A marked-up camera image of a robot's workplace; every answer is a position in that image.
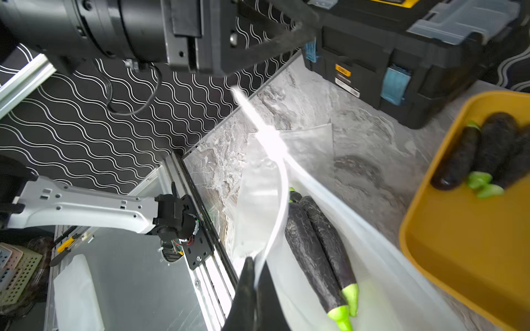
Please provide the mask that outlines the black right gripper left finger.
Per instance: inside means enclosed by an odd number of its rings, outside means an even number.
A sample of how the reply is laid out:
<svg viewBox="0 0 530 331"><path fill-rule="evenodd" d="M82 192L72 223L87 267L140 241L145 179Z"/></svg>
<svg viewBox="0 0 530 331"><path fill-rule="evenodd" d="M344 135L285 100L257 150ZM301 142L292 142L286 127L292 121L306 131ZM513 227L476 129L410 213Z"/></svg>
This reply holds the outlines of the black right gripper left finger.
<svg viewBox="0 0 530 331"><path fill-rule="evenodd" d="M247 257L237 284L230 313L222 331L254 330L256 309L254 283L255 262L252 257Z"/></svg>

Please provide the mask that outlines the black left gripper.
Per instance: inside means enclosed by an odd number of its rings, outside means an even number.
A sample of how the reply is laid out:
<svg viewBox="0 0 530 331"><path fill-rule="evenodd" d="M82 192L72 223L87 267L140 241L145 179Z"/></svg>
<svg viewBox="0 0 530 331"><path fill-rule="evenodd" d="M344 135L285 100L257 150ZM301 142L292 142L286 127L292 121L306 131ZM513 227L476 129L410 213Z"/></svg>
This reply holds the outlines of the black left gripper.
<svg viewBox="0 0 530 331"><path fill-rule="evenodd" d="M303 46L319 30L319 15L303 1L270 1L291 18L289 28L259 13L247 1L162 1L166 62L175 72L223 77ZM268 34L262 43L240 45L236 19Z"/></svg>

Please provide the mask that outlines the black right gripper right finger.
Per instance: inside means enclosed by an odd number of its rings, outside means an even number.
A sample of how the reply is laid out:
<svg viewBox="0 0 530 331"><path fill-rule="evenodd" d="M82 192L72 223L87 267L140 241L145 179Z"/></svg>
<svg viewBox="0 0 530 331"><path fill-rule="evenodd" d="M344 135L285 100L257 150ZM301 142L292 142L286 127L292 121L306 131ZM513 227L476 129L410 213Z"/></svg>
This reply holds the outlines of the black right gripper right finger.
<svg viewBox="0 0 530 331"><path fill-rule="evenodd" d="M264 265L258 283L256 330L291 331L282 311L267 263Z"/></svg>

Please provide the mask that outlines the dark purple toy eggplant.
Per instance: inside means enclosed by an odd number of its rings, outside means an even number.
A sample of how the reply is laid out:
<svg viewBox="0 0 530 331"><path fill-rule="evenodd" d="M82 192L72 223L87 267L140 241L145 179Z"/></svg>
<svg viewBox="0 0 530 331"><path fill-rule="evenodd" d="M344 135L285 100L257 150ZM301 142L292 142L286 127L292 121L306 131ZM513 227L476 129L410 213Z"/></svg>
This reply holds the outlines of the dark purple toy eggplant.
<svg viewBox="0 0 530 331"><path fill-rule="evenodd" d="M357 316L359 286L353 272L346 248L338 231L322 212L311 196L303 197L300 193L290 188L290 198L304 208L309 220L323 247L324 253L331 265L331 269L338 281L339 288L349 306L349 315Z"/></svg>
<svg viewBox="0 0 530 331"><path fill-rule="evenodd" d="M342 296L309 216L299 204L292 201L288 203L284 234L291 252L328 318L333 320L340 330L352 330L349 306Z"/></svg>

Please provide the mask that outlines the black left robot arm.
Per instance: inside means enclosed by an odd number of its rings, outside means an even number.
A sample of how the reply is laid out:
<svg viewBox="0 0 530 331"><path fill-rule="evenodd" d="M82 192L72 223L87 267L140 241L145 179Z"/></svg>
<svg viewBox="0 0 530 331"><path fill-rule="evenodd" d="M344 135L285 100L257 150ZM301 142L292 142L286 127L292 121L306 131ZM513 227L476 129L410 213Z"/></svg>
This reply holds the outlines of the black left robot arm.
<svg viewBox="0 0 530 331"><path fill-rule="evenodd" d="M3 1L1 58L55 71L1 116L1 227L192 236L190 197L133 197L317 32L304 1Z"/></svg>

